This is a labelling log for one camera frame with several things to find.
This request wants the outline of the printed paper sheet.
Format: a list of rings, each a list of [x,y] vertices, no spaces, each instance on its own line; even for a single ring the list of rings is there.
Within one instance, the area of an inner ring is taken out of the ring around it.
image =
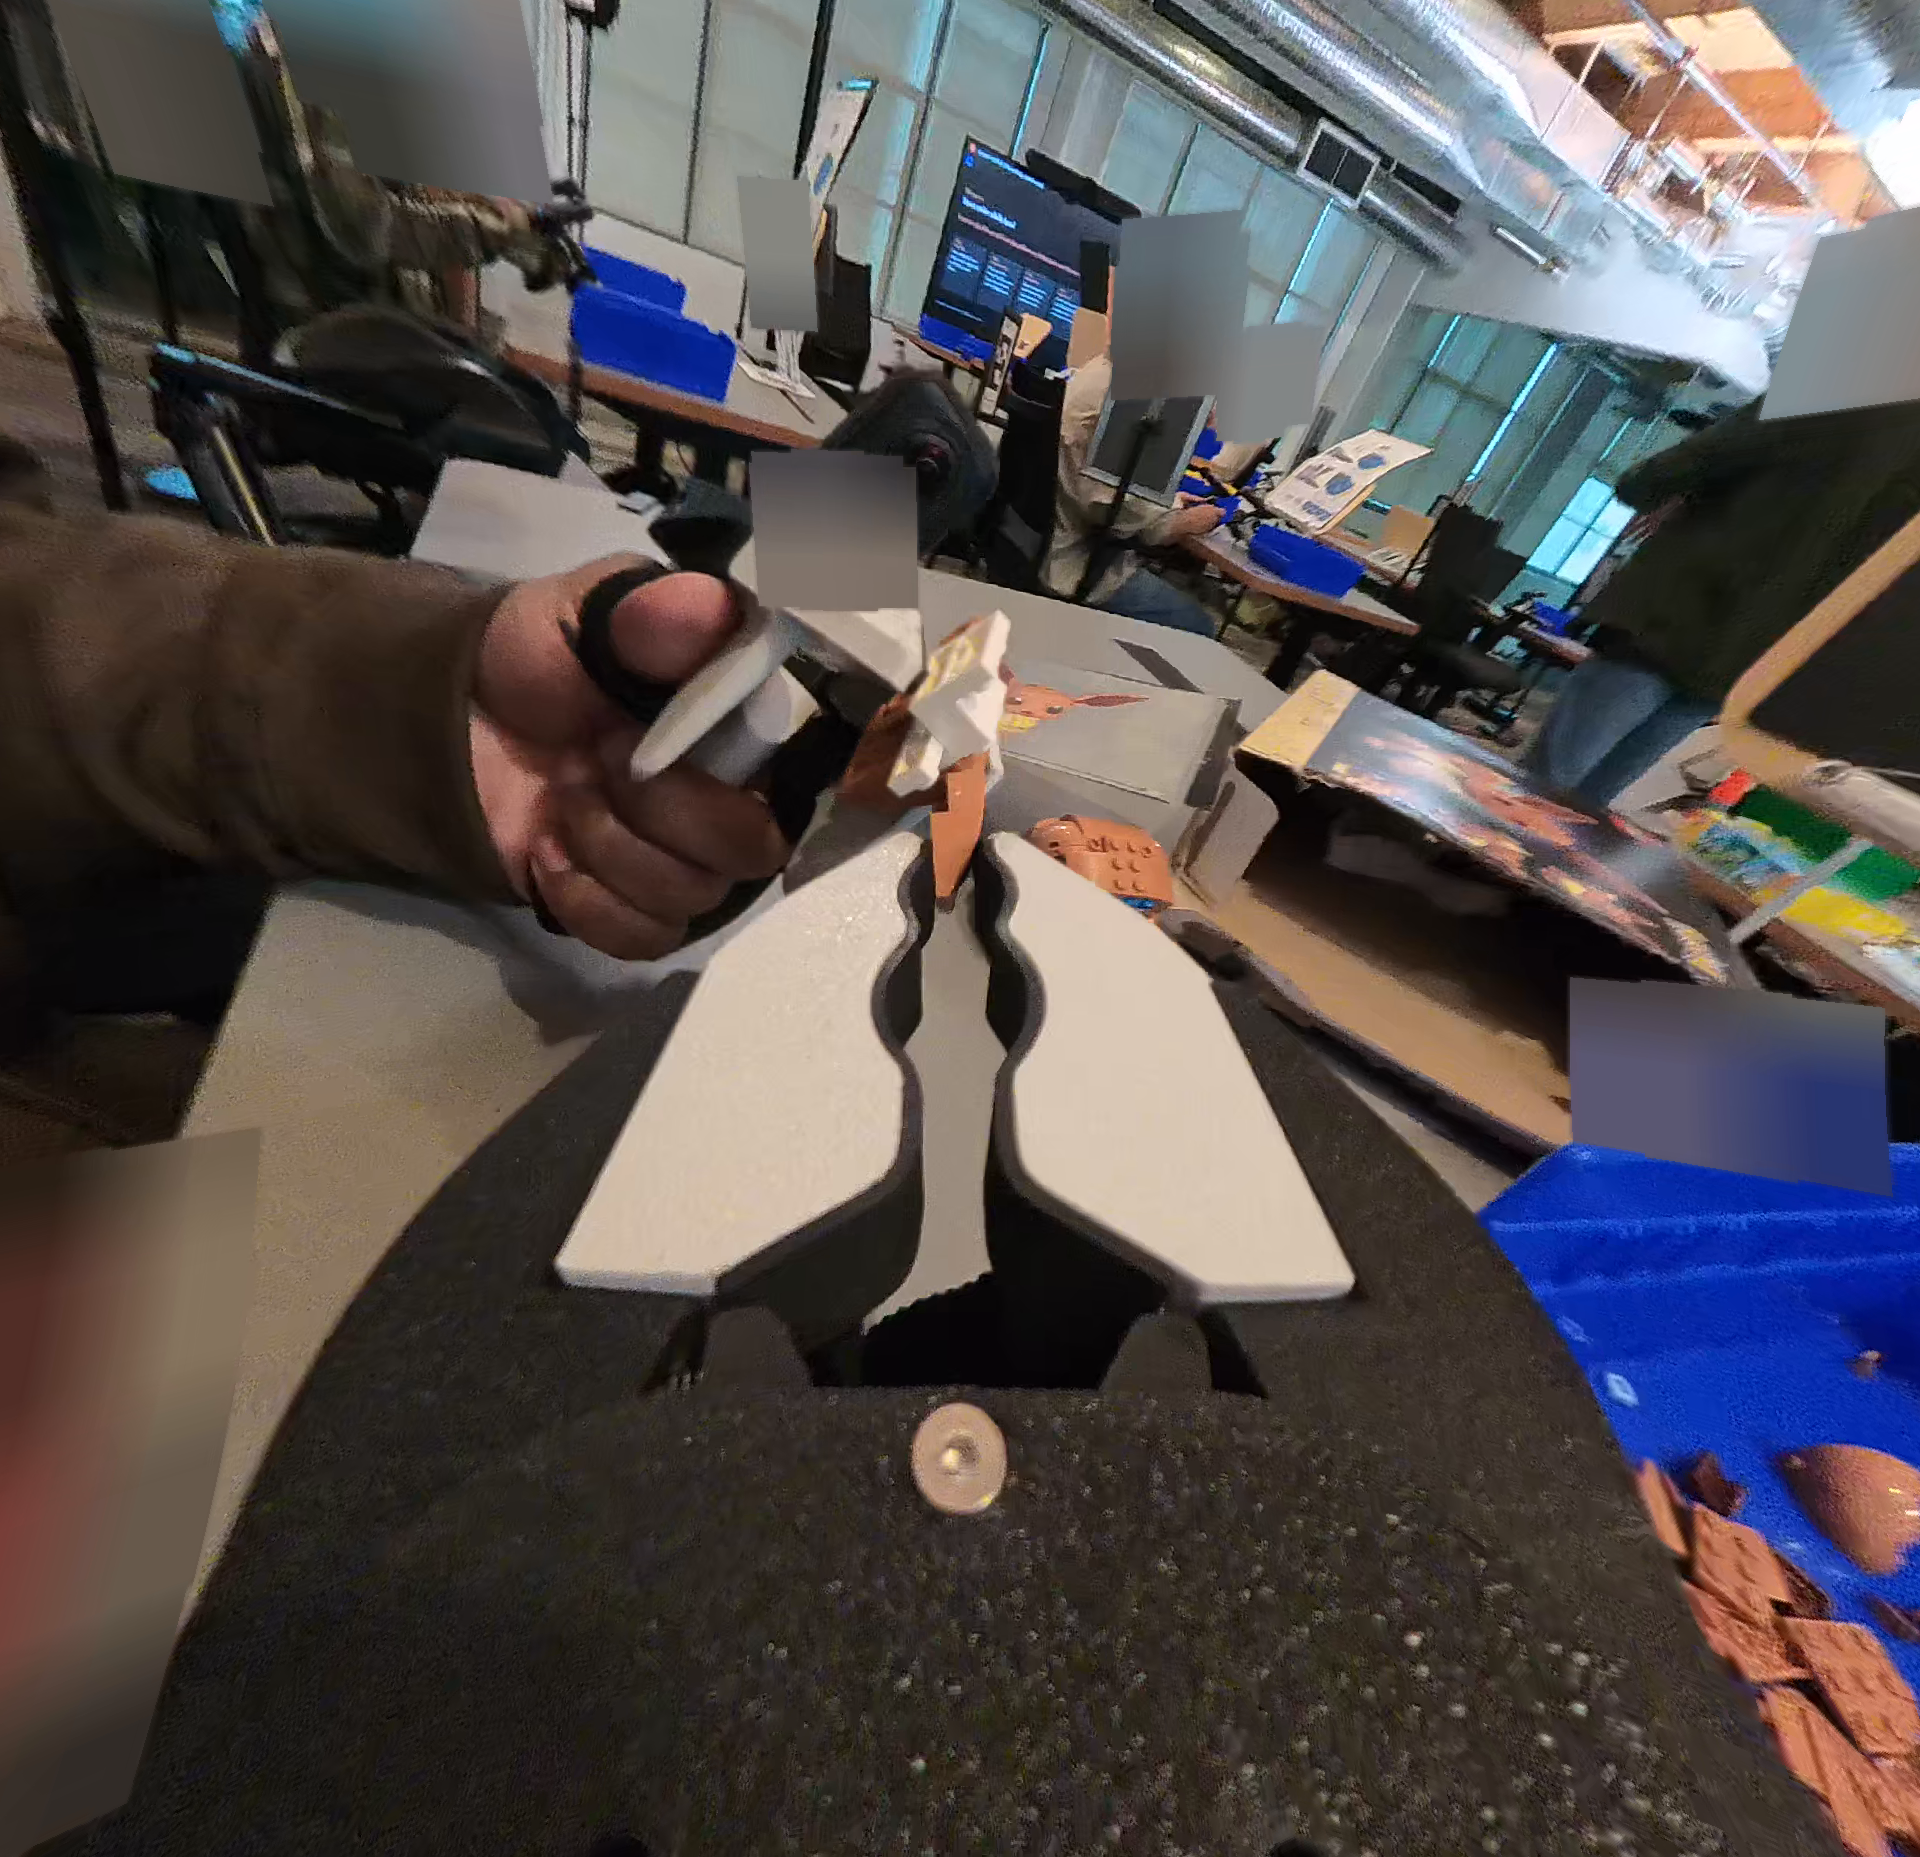
[[[1259,512],[1268,523],[1297,535],[1325,535],[1366,503],[1384,478],[1427,456],[1429,446],[1389,432],[1358,432],[1316,451],[1270,485],[1259,497]]]

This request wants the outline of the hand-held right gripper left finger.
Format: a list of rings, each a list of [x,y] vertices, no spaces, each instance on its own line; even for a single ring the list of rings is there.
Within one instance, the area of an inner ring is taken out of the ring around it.
[[[575,1290],[774,1314],[799,1348],[899,1292],[924,1216],[931,862],[892,832],[708,959],[556,1253]]]

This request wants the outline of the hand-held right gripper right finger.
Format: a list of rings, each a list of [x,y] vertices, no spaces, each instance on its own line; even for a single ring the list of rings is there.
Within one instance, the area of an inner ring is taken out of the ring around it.
[[[975,860],[1002,1043],[983,1220],[1012,1348],[1310,1308],[1357,1269],[1202,967],[1016,833]]]

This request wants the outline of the white brick plate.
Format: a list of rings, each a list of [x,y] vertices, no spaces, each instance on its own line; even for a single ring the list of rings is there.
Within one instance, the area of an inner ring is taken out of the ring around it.
[[[1003,777],[1002,724],[1012,624],[995,611],[954,629],[929,656],[909,696],[909,727],[890,787],[921,794],[967,759],[985,759],[987,787]]]

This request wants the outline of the person's left forearm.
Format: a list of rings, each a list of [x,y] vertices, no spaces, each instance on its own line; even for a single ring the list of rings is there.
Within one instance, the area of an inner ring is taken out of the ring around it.
[[[505,597],[430,566],[7,505],[5,904],[169,862],[514,903],[470,752]]]

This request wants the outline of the small blue bin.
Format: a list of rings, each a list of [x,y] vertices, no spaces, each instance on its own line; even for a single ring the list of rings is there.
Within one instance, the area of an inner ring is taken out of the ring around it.
[[[1246,557],[1268,577],[1277,577],[1314,597],[1351,597],[1368,576],[1362,560],[1314,535],[1300,535],[1277,525],[1259,525],[1246,543]]]

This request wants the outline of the instruction booklet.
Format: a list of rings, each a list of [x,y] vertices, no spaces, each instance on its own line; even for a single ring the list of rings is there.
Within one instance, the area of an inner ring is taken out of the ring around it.
[[[1182,860],[1207,833],[1240,740],[1283,696],[1235,656],[1192,672],[1150,646],[1120,646],[1122,660],[1140,655],[1145,672],[1009,660],[993,828],[1027,832],[1058,817],[1122,821],[1168,860]]]

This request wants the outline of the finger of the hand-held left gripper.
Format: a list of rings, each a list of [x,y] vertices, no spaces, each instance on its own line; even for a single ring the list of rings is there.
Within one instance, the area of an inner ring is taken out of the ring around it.
[[[756,686],[739,708],[746,732],[796,732],[816,714],[852,732],[917,683],[925,664],[917,609],[782,611],[749,603]]]

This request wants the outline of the stack of blue bins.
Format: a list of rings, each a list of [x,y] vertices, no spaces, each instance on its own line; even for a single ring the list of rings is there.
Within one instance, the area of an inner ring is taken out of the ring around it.
[[[688,286],[650,266],[585,245],[588,275],[570,289],[569,334],[585,365],[714,406],[732,390],[739,346],[685,309]]]

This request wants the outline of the wood-framed black screen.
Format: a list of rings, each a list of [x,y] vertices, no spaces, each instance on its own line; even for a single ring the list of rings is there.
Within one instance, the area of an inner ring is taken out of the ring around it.
[[[1754,660],[1716,732],[1757,782],[1917,862],[1917,523]]]

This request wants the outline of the silver ceiling duct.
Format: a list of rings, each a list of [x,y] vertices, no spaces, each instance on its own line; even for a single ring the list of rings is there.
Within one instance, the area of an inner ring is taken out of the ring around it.
[[[1026,0],[1441,272],[1618,239],[1619,130],[1495,0]]]

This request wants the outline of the pile of brown bricks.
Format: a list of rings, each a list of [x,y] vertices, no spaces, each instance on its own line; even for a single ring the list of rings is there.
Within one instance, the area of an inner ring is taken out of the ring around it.
[[[1712,1453],[1682,1473],[1638,1461],[1636,1494],[1703,1645],[1750,1695],[1839,1845],[1915,1852],[1915,1681],[1892,1652],[1896,1639],[1915,1645],[1915,1610],[1869,1599],[1868,1626],[1842,1619],[1803,1566],[1742,1519],[1745,1488]]]

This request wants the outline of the lit background screen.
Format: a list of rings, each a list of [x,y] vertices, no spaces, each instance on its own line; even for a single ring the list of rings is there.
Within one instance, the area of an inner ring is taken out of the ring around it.
[[[1060,373],[1080,307],[1080,245],[1100,242],[1115,250],[1118,226],[1139,214],[1126,199],[1068,168],[1046,165],[1034,172],[967,138],[934,244],[917,339],[985,360],[1007,315],[1036,315],[1050,334],[1034,360]]]

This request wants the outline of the blue plastic bin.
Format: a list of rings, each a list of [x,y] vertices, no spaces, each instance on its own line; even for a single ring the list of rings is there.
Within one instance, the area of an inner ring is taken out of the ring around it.
[[[1868,1197],[1564,1147],[1483,1223],[1628,1461],[1712,1453],[1842,1619],[1915,1610],[1917,1151]]]

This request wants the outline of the black office chair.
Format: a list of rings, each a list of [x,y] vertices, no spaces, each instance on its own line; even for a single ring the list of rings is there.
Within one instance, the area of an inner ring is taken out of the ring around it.
[[[320,315],[259,367],[162,344],[148,388],[207,527],[259,547],[402,557],[454,461],[535,478],[590,464],[545,381],[383,305]]]

